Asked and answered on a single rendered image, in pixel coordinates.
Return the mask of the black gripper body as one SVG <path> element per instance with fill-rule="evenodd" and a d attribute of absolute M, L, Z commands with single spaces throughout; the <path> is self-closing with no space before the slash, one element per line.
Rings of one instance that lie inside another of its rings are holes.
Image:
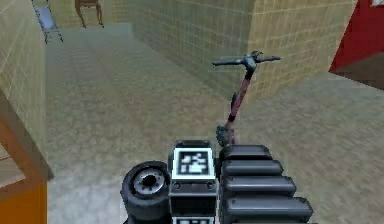
<path fill-rule="evenodd" d="M 170 224 L 167 164 L 146 161 L 124 177 L 120 191 L 128 218 L 123 224 Z"/>

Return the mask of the dark red kick scooter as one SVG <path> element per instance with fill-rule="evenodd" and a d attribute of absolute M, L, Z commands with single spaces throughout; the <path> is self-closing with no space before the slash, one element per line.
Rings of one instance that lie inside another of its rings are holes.
<path fill-rule="evenodd" d="M 251 79 L 257 69 L 257 65 L 264 62 L 272 62 L 280 60 L 279 56 L 264 56 L 261 51 L 252 51 L 245 54 L 239 59 L 229 59 L 222 61 L 214 61 L 214 66 L 226 66 L 226 65 L 242 65 L 245 67 L 245 75 L 241 82 L 240 88 L 235 92 L 231 99 L 230 112 L 227 121 L 223 125 L 219 125 L 216 128 L 216 139 L 221 147 L 233 145 L 235 143 L 234 134 L 234 122 L 246 96 L 248 87 L 251 83 Z"/>

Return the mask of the orange wooden shelf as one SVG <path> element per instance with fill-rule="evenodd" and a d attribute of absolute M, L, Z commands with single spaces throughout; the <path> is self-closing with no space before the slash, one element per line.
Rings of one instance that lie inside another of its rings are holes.
<path fill-rule="evenodd" d="M 48 224 L 53 173 L 0 89 L 0 224 Z"/>

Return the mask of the grey metal step ladder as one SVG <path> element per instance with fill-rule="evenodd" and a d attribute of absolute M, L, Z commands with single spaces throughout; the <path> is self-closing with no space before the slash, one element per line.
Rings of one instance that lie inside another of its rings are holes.
<path fill-rule="evenodd" d="M 63 42 L 63 35 L 60 32 L 56 20 L 52 14 L 49 0 L 31 0 L 32 7 L 35 11 L 39 26 L 44 35 L 46 44 L 52 41 L 53 35 Z"/>

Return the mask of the red cabinet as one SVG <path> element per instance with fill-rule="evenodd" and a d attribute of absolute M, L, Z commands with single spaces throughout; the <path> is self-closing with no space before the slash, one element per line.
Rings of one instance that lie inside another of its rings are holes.
<path fill-rule="evenodd" d="M 384 4 L 358 0 L 329 72 L 384 91 Z"/>

